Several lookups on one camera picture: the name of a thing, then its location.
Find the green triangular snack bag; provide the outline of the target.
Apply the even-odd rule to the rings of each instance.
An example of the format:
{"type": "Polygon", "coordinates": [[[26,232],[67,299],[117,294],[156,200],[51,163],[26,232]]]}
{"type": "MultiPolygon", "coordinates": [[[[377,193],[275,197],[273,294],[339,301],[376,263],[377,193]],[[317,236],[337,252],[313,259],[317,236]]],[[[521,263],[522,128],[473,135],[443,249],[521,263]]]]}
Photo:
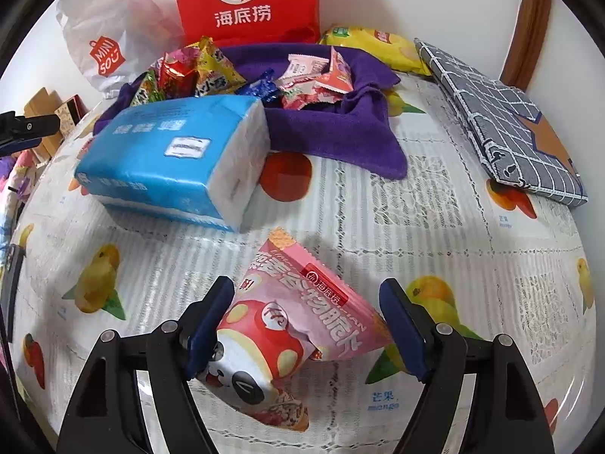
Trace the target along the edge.
{"type": "Polygon", "coordinates": [[[144,74],[144,78],[141,80],[141,84],[137,88],[137,91],[135,91],[129,105],[130,107],[136,107],[164,100],[165,94],[159,86],[156,72],[153,69],[149,69],[144,74]]]}

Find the red candy snack packet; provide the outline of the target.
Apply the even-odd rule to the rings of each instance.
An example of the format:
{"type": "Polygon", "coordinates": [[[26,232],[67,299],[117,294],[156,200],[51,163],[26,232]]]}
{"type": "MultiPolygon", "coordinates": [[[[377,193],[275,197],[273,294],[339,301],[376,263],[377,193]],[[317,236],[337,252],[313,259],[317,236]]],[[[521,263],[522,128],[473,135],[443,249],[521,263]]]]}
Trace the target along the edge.
{"type": "Polygon", "coordinates": [[[198,73],[194,65],[175,59],[163,59],[159,88],[166,100],[194,95],[198,73]]]}

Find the yellow triangular snack bag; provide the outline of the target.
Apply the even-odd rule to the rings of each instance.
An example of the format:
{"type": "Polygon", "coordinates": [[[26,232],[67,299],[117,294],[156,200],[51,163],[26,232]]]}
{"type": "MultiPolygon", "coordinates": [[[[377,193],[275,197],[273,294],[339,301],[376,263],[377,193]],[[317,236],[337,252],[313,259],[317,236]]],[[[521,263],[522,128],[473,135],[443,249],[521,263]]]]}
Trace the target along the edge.
{"type": "Polygon", "coordinates": [[[193,56],[197,72],[195,97],[234,93],[246,84],[246,80],[211,38],[202,37],[185,49],[193,56]]]}

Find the pink panda snack bag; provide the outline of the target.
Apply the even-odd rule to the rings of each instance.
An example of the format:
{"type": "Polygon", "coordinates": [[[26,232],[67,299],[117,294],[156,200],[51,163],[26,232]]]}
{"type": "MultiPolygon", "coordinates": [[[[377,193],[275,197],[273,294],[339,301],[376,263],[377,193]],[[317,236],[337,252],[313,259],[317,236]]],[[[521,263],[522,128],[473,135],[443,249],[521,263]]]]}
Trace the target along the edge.
{"type": "Polygon", "coordinates": [[[189,373],[265,425],[305,431],[308,409],[284,389],[306,361],[349,360],[391,341],[382,316],[286,231],[272,230],[189,373]]]}

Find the blue small snack packet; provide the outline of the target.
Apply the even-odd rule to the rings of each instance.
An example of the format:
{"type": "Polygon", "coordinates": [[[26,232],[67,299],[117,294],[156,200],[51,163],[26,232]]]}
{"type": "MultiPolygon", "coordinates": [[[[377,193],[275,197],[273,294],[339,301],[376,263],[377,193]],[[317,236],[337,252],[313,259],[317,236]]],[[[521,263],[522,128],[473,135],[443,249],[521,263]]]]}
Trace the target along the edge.
{"type": "Polygon", "coordinates": [[[266,69],[254,80],[242,85],[235,90],[237,95],[254,96],[262,101],[266,107],[282,109],[283,91],[276,84],[275,71],[266,69]]]}

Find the pink white striped snack packet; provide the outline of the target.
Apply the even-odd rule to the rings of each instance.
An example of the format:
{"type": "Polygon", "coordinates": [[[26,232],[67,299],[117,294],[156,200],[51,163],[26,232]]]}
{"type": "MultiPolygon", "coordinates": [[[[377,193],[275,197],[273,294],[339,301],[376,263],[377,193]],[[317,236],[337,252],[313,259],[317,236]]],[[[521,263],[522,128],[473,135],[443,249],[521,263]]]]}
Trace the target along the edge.
{"type": "Polygon", "coordinates": [[[284,110],[299,111],[309,104],[335,104],[343,94],[320,86],[316,81],[294,83],[282,90],[284,110]]]}

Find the pink wowo snack packet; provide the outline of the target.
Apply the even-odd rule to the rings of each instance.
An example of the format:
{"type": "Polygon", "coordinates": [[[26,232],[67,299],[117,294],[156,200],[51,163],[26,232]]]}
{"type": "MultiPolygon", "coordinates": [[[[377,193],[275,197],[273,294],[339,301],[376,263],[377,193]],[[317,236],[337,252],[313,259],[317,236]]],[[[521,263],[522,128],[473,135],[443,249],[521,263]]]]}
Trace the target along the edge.
{"type": "Polygon", "coordinates": [[[276,80],[280,87],[315,79],[329,64],[329,59],[306,54],[290,54],[288,59],[286,71],[276,80]]]}

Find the small pink red snack packet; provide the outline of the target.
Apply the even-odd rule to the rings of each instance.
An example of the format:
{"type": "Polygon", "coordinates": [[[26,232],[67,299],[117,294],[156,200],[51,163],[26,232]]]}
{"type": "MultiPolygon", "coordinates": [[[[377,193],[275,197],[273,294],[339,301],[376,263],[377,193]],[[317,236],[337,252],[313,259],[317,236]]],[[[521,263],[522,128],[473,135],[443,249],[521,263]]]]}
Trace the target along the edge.
{"type": "Polygon", "coordinates": [[[328,71],[319,75],[315,81],[318,86],[335,93],[348,94],[354,90],[350,66],[334,47],[330,48],[328,71]]]}

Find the pink yellow snack bag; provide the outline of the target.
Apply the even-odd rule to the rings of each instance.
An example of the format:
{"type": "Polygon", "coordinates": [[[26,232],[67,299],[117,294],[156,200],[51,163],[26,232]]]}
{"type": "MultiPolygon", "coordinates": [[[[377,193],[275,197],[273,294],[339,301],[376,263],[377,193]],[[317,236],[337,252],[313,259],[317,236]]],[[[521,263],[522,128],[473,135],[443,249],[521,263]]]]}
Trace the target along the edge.
{"type": "Polygon", "coordinates": [[[188,68],[194,68],[199,56],[200,50],[196,44],[186,46],[173,51],[165,52],[159,59],[156,59],[150,66],[151,69],[160,72],[163,62],[168,62],[169,65],[179,62],[188,68]]]}

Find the wooden chair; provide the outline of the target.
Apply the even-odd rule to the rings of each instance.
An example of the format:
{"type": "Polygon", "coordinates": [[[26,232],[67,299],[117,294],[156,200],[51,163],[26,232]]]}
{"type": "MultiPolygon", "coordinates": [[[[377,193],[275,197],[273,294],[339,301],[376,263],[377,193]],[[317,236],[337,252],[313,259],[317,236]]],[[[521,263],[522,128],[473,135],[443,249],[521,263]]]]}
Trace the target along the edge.
{"type": "Polygon", "coordinates": [[[41,143],[33,147],[33,153],[39,162],[50,160],[64,139],[59,130],[59,116],[55,114],[61,105],[62,101],[55,91],[42,87],[23,108],[23,115],[33,121],[36,131],[43,133],[41,143]]]}

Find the pink purple plush toy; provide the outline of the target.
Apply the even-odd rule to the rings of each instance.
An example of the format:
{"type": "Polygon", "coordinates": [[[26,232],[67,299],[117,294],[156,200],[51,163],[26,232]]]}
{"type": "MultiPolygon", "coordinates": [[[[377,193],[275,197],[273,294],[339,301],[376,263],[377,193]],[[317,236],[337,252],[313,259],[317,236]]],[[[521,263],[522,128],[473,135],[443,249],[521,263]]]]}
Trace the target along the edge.
{"type": "Polygon", "coordinates": [[[37,159],[30,151],[1,158],[1,209],[25,204],[36,182],[37,159]]]}

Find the patterned book red cover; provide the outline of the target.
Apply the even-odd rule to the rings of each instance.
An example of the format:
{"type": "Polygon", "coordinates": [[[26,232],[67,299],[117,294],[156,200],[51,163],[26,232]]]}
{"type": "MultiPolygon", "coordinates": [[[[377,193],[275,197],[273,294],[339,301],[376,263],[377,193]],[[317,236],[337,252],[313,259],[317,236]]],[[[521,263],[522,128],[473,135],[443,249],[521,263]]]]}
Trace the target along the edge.
{"type": "Polygon", "coordinates": [[[63,138],[68,138],[86,114],[86,109],[80,96],[76,94],[57,107],[54,113],[59,117],[60,134],[63,138]]]}

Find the smartphone grey case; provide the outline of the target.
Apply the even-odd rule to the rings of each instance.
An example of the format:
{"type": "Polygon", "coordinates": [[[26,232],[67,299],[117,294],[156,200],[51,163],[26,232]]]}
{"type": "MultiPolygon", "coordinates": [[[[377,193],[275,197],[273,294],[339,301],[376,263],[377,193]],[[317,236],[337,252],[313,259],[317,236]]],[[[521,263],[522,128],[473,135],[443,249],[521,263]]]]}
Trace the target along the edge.
{"type": "Polygon", "coordinates": [[[16,308],[16,293],[19,289],[20,272],[26,250],[16,244],[11,244],[8,250],[7,264],[2,279],[1,309],[4,319],[6,339],[12,342],[14,309],[16,308]]]}

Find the fruit print tablecloth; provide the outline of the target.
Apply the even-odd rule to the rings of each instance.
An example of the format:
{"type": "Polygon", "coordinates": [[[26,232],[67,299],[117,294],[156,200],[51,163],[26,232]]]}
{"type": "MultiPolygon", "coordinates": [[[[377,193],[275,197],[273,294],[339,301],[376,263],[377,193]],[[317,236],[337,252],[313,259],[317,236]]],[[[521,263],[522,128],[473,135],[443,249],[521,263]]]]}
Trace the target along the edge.
{"type": "Polygon", "coordinates": [[[596,311],[583,303],[588,265],[568,207],[533,196],[511,206],[488,178],[436,85],[403,76],[413,113],[391,121],[408,161],[402,180],[315,158],[293,202],[256,190],[239,233],[105,209],[71,184],[100,109],[45,169],[13,241],[26,246],[11,357],[49,426],[59,429],[98,335],[154,330],[214,279],[240,281],[282,227],[370,302],[395,278],[445,284],[461,322],[483,338],[511,335],[536,382],[558,452],[588,428],[596,311]]]}

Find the brown wooden door frame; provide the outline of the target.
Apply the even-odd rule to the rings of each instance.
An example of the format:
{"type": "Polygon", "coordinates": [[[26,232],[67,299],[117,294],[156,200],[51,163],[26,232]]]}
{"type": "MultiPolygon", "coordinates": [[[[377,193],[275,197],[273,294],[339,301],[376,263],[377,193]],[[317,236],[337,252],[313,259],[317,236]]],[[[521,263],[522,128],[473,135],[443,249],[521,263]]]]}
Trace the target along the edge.
{"type": "Polygon", "coordinates": [[[504,84],[526,90],[548,29],[552,0],[521,0],[510,49],[500,73],[504,84]]]}

